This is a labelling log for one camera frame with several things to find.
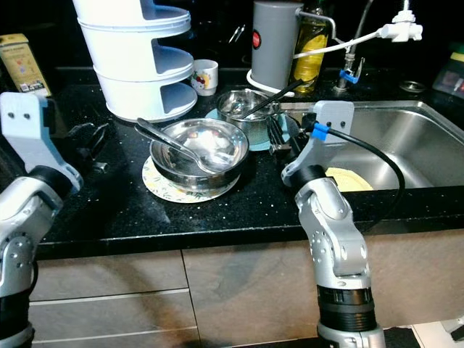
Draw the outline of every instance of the speckled countertop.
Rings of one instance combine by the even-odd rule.
[[[130,123],[107,110],[103,94],[90,70],[66,72],[68,83],[56,96],[68,128],[85,122],[109,123],[109,139],[98,160],[106,173],[92,173],[85,186],[65,202],[56,223],[38,247],[39,259],[150,252],[226,244],[248,244],[305,239],[293,196],[285,189],[273,158],[267,152],[249,156],[239,182],[226,194],[198,204],[162,200],[142,182],[141,170],[149,156],[148,141]],[[204,117],[222,92],[246,86],[243,70],[221,73],[217,94],[199,97],[182,118]],[[373,70],[339,98],[334,74],[327,72],[314,95],[321,99],[422,100],[464,128],[464,102],[439,92],[408,94],[388,70]],[[363,228],[385,211],[394,191],[348,193],[356,224]],[[464,227],[464,186],[407,190],[396,211],[368,233],[412,233]]]

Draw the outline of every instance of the white shelf organizer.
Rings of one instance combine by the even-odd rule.
[[[179,83],[193,73],[193,57],[157,43],[190,29],[188,11],[147,0],[73,1],[113,114],[131,122],[137,117],[161,122],[195,105],[195,91]]]

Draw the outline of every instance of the stainless steel pot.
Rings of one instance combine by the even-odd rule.
[[[192,160],[172,147],[152,141],[150,155],[162,176],[180,189],[208,192],[221,189],[241,174],[248,155],[249,143],[244,132],[222,120],[197,118],[183,120],[163,129],[170,137],[199,156],[226,161],[222,172],[208,174]]]
[[[252,89],[224,93],[217,99],[217,115],[220,120],[227,121],[242,129],[248,137],[250,146],[264,143],[269,140],[267,119],[281,111],[279,102],[270,103],[243,120],[238,120],[235,117],[251,110],[267,98],[268,96],[264,93]]]

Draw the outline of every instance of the stainless steel sink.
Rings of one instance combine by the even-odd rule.
[[[282,104],[295,118],[301,118],[312,105]],[[394,160],[407,189],[464,185],[464,131],[423,102],[355,102],[351,134]],[[347,144],[331,167],[353,170],[374,189],[398,186],[386,163],[354,144]]]

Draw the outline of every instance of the white cup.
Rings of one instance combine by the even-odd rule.
[[[214,60],[194,60],[194,74],[190,84],[199,96],[212,96],[218,87],[218,67]]]

